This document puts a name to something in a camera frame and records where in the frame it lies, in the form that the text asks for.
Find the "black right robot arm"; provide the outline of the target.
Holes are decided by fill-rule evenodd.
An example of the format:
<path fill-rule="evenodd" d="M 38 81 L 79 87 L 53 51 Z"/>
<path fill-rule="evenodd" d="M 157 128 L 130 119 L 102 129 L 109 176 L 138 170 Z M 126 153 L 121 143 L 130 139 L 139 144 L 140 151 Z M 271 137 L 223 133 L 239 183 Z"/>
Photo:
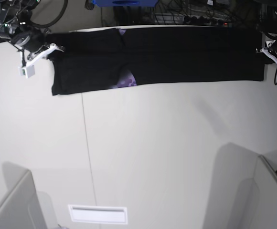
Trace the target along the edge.
<path fill-rule="evenodd" d="M 52 52 L 46 36 L 51 32 L 49 27 L 64 15 L 68 1 L 63 1 L 60 13 L 48 24 L 31 21 L 32 10 L 39 4 L 39 0 L 0 0 L 0 39 L 18 49 L 23 66 L 48 55 L 41 56 L 42 52 Z"/>

